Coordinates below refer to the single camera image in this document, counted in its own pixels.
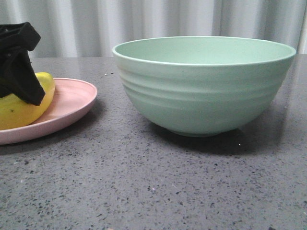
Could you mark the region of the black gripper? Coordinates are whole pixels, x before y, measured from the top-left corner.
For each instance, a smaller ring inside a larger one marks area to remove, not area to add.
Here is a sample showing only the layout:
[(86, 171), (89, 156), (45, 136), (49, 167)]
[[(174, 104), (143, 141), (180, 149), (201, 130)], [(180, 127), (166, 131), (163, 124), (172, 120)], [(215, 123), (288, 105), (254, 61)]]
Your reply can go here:
[(0, 96), (16, 95), (22, 101), (40, 105), (45, 91), (29, 59), (41, 36), (29, 23), (0, 25)]

